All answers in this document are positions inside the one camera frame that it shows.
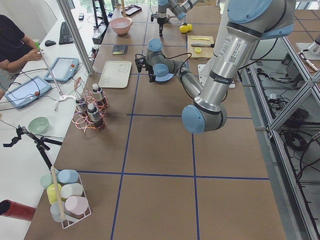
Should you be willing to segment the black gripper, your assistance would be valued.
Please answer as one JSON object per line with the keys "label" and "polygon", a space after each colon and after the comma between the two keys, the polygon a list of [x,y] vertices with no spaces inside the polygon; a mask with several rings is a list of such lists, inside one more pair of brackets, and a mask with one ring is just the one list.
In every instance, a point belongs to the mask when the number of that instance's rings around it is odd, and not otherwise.
{"label": "black gripper", "polygon": [[145,68],[145,70],[148,72],[150,83],[156,81],[156,76],[154,74],[153,66],[148,63],[146,56],[141,55],[140,57],[138,57],[137,55],[135,55],[135,65],[139,73],[141,73],[142,69]]}
{"label": "black gripper", "polygon": [[151,16],[150,16],[151,22],[153,22],[154,19],[156,19],[157,23],[159,24],[159,36],[163,35],[163,24],[168,23],[170,21],[170,17],[171,16],[169,14],[166,14],[165,16],[160,15],[160,13],[151,14]]}

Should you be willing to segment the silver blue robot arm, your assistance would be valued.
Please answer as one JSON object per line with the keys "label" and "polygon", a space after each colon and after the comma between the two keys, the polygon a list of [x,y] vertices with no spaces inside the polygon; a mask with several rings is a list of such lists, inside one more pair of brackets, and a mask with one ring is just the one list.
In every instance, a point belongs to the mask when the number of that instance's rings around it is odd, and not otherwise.
{"label": "silver blue robot arm", "polygon": [[170,18],[176,17],[178,20],[183,20],[186,13],[191,10],[198,0],[185,0],[182,5],[179,5],[176,0],[158,0],[157,12],[151,14],[151,22],[157,19],[159,25],[159,37],[163,37],[163,26],[168,23]]}
{"label": "silver blue robot arm", "polygon": [[135,58],[137,70],[146,68],[150,82],[168,74],[177,76],[193,99],[181,114],[184,127],[193,134],[214,131],[224,126],[227,112],[222,100],[245,61],[254,42],[289,35],[294,28],[294,0],[231,0],[224,8],[226,23],[220,27],[227,34],[222,45],[214,46],[217,55],[204,85],[189,71],[183,61],[166,57],[162,42],[153,38],[146,56]]}

